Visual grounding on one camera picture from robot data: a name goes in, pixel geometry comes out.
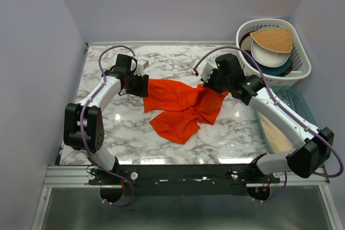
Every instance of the plastic bin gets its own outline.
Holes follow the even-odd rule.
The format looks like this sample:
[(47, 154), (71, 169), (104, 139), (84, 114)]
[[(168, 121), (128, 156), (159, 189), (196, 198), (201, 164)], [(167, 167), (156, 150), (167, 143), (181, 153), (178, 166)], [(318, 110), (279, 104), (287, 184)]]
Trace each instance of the plastic bin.
[[(289, 59), (293, 63), (292, 71), (286, 76), (265, 75), (270, 86), (293, 86), (298, 80), (309, 76), (312, 70), (311, 63), (309, 62), (295, 27), (287, 21), (281, 19), (256, 19), (243, 24), (236, 33), (237, 47), (239, 47), (239, 41), (246, 33), (260, 30), (262, 27), (266, 26), (289, 28), (293, 41), (293, 48), (289, 56)], [(255, 74), (260, 76), (259, 72), (246, 61), (242, 53), (238, 52), (237, 57), (245, 75)]]
[[(287, 86), (275, 86), (272, 87), (272, 90), (274, 93), (277, 95), (277, 97), (284, 102), (286, 105), (290, 107), (290, 109), (294, 110), (298, 115), (303, 117), (303, 119), (307, 120), (308, 122), (316, 125), (316, 122), (314, 120), (314, 117), (309, 110), (309, 107), (304, 100), (303, 96), (294, 88), (292, 87), (287, 87)], [(258, 124), (259, 124), (259, 129), (260, 132), (263, 136), (264, 142), (267, 146), (267, 149), (270, 154), (273, 154), (273, 150), (268, 143), (267, 137), (265, 135), (263, 126), (261, 124), (261, 120), (259, 117), (259, 113), (255, 111), (255, 116), (257, 118)]]

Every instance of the orange fabric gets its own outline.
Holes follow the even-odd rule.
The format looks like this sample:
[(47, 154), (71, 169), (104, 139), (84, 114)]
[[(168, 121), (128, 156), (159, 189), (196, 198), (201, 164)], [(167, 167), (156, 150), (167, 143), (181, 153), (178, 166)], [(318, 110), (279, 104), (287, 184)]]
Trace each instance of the orange fabric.
[(213, 125), (227, 96), (202, 85), (193, 88), (168, 79), (149, 79), (148, 93), (144, 111), (165, 110), (150, 121), (152, 127), (161, 137), (179, 144), (199, 130), (197, 121)]

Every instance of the basket rim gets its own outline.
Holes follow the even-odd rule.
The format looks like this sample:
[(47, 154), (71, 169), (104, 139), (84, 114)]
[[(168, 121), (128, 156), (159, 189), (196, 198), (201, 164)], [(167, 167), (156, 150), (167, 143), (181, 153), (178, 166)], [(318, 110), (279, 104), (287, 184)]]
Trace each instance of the basket rim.
[[(311, 65), (311, 62), (309, 61), (309, 58), (307, 56), (307, 53), (306, 51), (304, 50), (304, 47), (302, 45), (302, 42), (300, 40), (300, 37), (298, 36), (297, 34), (297, 31), (296, 31), (296, 28), (291, 24), (289, 23), (288, 21), (285, 21), (285, 20), (282, 20), (282, 19), (276, 19), (276, 18), (261, 18), (261, 19), (254, 19), (254, 20), (250, 20), (246, 23), (244, 23), (243, 25), (241, 25), (239, 27), (239, 29), (237, 30), (236, 32), (236, 46), (239, 48), (239, 33), (240, 31), (242, 30), (242, 28), (244, 26), (246, 26), (247, 24), (249, 23), (253, 23), (253, 22), (263, 22), (263, 21), (268, 21), (268, 22), (274, 22), (274, 21), (279, 21), (279, 22), (283, 22), (285, 23), (290, 29), (293, 30), (293, 32), (295, 33), (296, 37), (297, 37), (297, 40), (298, 40), (298, 44), (300, 45), (301, 47), (301, 50), (304, 54), (304, 56), (306, 57), (306, 62), (307, 62), (307, 65), (308, 65), (308, 70), (305, 72), (305, 74), (303, 75), (300, 75), (300, 76), (292, 76), (292, 77), (281, 77), (281, 76), (275, 76), (275, 75), (267, 75), (265, 74), (265, 77), (267, 77), (268, 79), (270, 80), (279, 80), (279, 81), (292, 81), (292, 80), (300, 80), (300, 79), (303, 79), (303, 78), (306, 78), (307, 76), (310, 75), (310, 73), (312, 72), (312, 65)], [(238, 54), (241, 58), (241, 60), (244, 62), (244, 64), (250, 68), (251, 70), (253, 70), (255, 73), (257, 74), (260, 74), (259, 71), (252, 67), (248, 62), (247, 60), (244, 58), (244, 56), (242, 55), (241, 51), (238, 51)]]

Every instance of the white marble tabletop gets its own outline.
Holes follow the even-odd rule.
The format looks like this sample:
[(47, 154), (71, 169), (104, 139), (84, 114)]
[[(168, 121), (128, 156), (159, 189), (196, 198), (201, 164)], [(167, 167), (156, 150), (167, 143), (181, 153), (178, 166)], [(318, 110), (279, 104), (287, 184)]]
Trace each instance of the white marble tabletop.
[[(89, 48), (76, 102), (82, 100), (100, 81), (98, 57), (109, 46)], [(150, 78), (172, 79), (196, 87), (200, 78), (192, 75), (192, 63), (217, 46), (134, 46), (137, 59), (146, 59), (150, 66), (145, 73)], [(231, 50), (222, 50), (214, 58)], [(115, 64), (118, 53), (108, 52), (103, 68)], [(140, 97), (115, 96), (103, 112), (104, 145), (120, 164), (226, 164), (249, 163), (267, 152), (254, 112), (250, 107), (228, 95), (214, 125), (200, 124), (200, 130), (186, 144), (176, 144), (160, 137), (149, 121), (161, 111), (144, 113)], [(64, 146), (61, 165), (89, 164), (86, 156)]]

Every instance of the dark gray floor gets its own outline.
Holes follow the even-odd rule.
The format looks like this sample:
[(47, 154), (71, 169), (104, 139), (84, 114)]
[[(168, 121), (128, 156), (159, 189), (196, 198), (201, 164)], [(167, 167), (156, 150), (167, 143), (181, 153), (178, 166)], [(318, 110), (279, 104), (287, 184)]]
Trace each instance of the dark gray floor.
[(319, 187), (288, 187), (268, 204), (249, 197), (138, 197), (127, 207), (101, 203), (98, 189), (54, 189), (45, 230), (331, 229)]

